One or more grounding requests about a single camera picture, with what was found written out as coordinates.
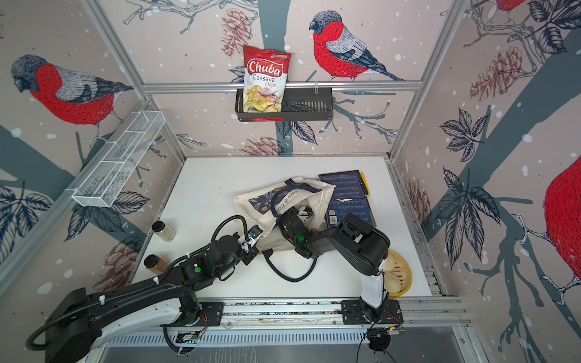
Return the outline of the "cream canvas tote bag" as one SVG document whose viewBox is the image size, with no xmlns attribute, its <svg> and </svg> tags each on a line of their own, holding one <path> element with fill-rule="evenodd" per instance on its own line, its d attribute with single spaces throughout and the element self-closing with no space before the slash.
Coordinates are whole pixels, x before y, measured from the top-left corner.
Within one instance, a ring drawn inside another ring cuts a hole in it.
<svg viewBox="0 0 581 363">
<path fill-rule="evenodd" d="M 285 275 L 274 266 L 270 261 L 274 251 L 294 250 L 294 246 L 282 237 L 277 218 L 293 207 L 311 207 L 314 216 L 304 224 L 311 232 L 318 231 L 324 223 L 334 188 L 334 185 L 318 180 L 296 177 L 235 197 L 237 213 L 242 216 L 246 226 L 251 229 L 254 225 L 259 225 L 263 230 L 256 245 L 259 253 L 264 255 L 272 271 L 284 280 L 290 283 L 305 280 L 313 272 L 317 260 L 312 260 L 309 270 L 297 278 Z"/>
</svg>

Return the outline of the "navy Chinese poetry book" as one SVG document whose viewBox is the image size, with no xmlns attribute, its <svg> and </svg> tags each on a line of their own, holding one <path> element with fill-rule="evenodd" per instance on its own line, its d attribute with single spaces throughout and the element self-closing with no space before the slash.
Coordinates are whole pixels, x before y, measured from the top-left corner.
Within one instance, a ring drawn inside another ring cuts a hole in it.
<svg viewBox="0 0 581 363">
<path fill-rule="evenodd" d="M 347 214 L 353 214 L 369 225 L 376 226 L 368 199 L 367 197 L 364 197 L 332 199 L 328 205 L 327 213 L 325 214 L 327 227 L 331 228 L 337 225 L 337 223 L 344 219 Z"/>
</svg>

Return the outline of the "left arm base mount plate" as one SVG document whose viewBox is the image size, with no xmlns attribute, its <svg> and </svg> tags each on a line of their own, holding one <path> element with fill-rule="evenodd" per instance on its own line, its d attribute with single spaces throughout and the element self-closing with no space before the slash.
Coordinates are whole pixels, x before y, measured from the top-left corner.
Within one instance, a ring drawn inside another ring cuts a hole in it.
<svg viewBox="0 0 581 363">
<path fill-rule="evenodd" d="M 187 303 L 180 308 L 179 317 L 169 326 L 185 327 L 219 327 L 225 304 L 223 302 Z"/>
</svg>

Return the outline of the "navy Chinese classics book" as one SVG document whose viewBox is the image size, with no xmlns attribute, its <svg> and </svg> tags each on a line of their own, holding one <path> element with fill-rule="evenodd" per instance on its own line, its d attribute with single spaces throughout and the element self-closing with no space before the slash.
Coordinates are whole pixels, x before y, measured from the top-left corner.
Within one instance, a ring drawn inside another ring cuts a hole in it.
<svg viewBox="0 0 581 363">
<path fill-rule="evenodd" d="M 369 195 L 363 175 L 358 170 L 319 174 L 319 180 L 334 185 L 334 199 L 356 199 Z"/>
</svg>

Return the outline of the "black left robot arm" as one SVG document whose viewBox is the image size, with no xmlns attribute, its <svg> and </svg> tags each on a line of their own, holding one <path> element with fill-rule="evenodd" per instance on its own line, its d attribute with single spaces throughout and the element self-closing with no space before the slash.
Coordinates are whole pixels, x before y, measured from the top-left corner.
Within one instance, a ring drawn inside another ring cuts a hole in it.
<svg viewBox="0 0 581 363">
<path fill-rule="evenodd" d="M 77 362 L 97 346 L 154 325 L 214 328 L 224 303 L 201 302 L 196 293 L 225 281 L 239 263 L 257 255 L 258 226 L 247 237 L 224 235 L 173 261 L 160 275 L 105 293 L 69 293 L 25 343 L 45 353 L 46 362 Z"/>
</svg>

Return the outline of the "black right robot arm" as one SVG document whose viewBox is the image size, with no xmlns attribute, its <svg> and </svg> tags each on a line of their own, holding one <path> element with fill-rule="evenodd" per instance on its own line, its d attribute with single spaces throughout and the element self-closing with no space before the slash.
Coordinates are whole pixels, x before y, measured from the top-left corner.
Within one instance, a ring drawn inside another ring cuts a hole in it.
<svg viewBox="0 0 581 363">
<path fill-rule="evenodd" d="M 361 310 L 380 314 L 389 296 L 384 283 L 390 240 L 383 232 L 352 213 L 331 228 L 311 232 L 294 207 L 277 218 L 277 226 L 294 251 L 306 259 L 316 261 L 327 252 L 339 252 L 360 273 Z"/>
</svg>

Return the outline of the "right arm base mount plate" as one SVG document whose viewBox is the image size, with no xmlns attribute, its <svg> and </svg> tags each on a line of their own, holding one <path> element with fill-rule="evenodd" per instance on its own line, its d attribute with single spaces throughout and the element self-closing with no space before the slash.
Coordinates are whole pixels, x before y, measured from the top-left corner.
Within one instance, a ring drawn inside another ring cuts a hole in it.
<svg viewBox="0 0 581 363">
<path fill-rule="evenodd" d="M 401 325 L 402 310 L 395 299 L 386 299 L 378 308 L 362 299 L 345 299 L 340 301 L 340 311 L 344 325 Z"/>
</svg>

